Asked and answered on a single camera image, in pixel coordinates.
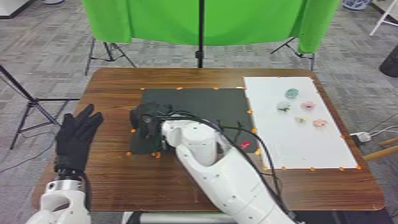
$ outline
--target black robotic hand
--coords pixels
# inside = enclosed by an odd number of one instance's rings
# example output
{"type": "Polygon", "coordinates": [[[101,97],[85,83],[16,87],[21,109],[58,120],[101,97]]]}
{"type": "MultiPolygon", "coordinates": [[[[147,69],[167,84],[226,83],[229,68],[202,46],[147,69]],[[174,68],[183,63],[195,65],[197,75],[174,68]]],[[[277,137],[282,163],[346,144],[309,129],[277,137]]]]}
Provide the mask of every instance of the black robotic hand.
{"type": "Polygon", "coordinates": [[[103,114],[92,116],[94,105],[90,104],[78,116],[64,115],[64,122],[57,134],[57,161],[55,171],[60,169],[85,171],[89,159],[90,142],[96,135],[98,127],[103,123],[103,114]]]}

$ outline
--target colorful object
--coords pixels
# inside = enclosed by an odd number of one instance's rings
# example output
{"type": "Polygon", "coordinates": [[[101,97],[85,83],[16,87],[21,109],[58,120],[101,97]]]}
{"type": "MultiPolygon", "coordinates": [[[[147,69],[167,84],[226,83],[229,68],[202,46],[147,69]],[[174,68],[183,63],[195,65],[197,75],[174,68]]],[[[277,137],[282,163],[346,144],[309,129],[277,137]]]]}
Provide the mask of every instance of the colorful object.
{"type": "Polygon", "coordinates": [[[302,108],[305,110],[313,110],[314,109],[314,103],[311,101],[307,101],[305,103],[302,103],[302,108]]]}
{"type": "Polygon", "coordinates": [[[284,96],[288,99],[295,99],[298,96],[298,89],[288,89],[284,96]]]}
{"type": "MultiPolygon", "coordinates": [[[[204,44],[245,45],[298,37],[300,53],[314,53],[339,0],[206,1],[204,44]]],[[[96,40],[131,38],[197,45],[199,3],[186,0],[83,0],[96,40]]]]}
{"type": "Polygon", "coordinates": [[[304,117],[295,117],[295,121],[304,124],[307,122],[307,119],[304,117]]]}
{"type": "Polygon", "coordinates": [[[314,125],[316,128],[321,128],[321,127],[327,126],[327,121],[325,120],[314,120],[313,125],[314,125]]]}
{"type": "Polygon", "coordinates": [[[277,110],[282,111],[282,112],[288,112],[289,110],[289,102],[282,101],[279,104],[277,104],[277,110]]]}
{"type": "Polygon", "coordinates": [[[250,142],[245,141],[245,142],[240,144],[240,148],[245,149],[249,146],[250,146],[250,142]]]}

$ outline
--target black mat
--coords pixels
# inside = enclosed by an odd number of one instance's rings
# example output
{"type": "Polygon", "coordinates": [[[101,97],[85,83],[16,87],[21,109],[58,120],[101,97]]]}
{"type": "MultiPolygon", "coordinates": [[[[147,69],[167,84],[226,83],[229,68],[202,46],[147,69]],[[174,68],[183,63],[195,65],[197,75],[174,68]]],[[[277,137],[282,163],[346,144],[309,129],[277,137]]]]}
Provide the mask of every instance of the black mat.
{"type": "MultiPolygon", "coordinates": [[[[160,105],[172,105],[174,110],[188,111],[195,116],[208,119],[215,124],[233,126],[252,130],[252,121],[249,111],[249,104],[245,92],[242,89],[149,89],[142,92],[142,104],[156,103],[160,105]]],[[[226,130],[227,137],[234,140],[238,145],[249,142],[245,148],[247,153],[256,152],[257,143],[254,137],[243,132],[226,130]]],[[[135,154],[147,154],[158,149],[147,150],[142,147],[137,136],[131,140],[131,151],[135,154]]]]}

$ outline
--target white cable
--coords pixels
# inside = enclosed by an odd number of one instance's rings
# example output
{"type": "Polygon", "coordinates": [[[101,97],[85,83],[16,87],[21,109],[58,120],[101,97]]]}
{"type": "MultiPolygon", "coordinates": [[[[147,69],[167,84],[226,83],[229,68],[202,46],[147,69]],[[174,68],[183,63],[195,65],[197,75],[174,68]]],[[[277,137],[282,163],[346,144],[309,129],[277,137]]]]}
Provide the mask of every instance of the white cable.
{"type": "Polygon", "coordinates": [[[375,130],[369,132],[369,136],[377,136],[378,134],[382,134],[382,132],[396,132],[396,131],[389,131],[391,128],[398,128],[398,125],[389,126],[387,128],[384,128],[382,130],[375,130]]]}

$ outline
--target small toy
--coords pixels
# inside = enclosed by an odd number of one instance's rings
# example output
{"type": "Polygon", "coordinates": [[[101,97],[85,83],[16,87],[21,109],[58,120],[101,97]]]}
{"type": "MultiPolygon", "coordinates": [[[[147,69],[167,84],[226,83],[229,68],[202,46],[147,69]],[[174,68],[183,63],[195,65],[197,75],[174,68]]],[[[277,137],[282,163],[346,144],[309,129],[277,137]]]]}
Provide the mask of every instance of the small toy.
{"type": "Polygon", "coordinates": [[[277,104],[277,110],[288,112],[288,110],[289,110],[289,102],[282,101],[282,102],[277,104]]]}
{"type": "Polygon", "coordinates": [[[295,121],[297,121],[300,124],[304,124],[305,121],[307,121],[307,119],[305,119],[304,117],[295,117],[295,121]]]}
{"type": "Polygon", "coordinates": [[[305,110],[313,110],[314,109],[314,103],[311,101],[307,101],[305,103],[302,103],[302,108],[305,110]]]}
{"type": "Polygon", "coordinates": [[[297,96],[298,96],[298,90],[297,89],[288,89],[286,93],[284,93],[284,96],[288,99],[295,99],[297,96]]]}
{"type": "Polygon", "coordinates": [[[321,127],[327,126],[327,121],[325,120],[314,120],[313,125],[314,125],[316,128],[321,128],[321,127]]]}

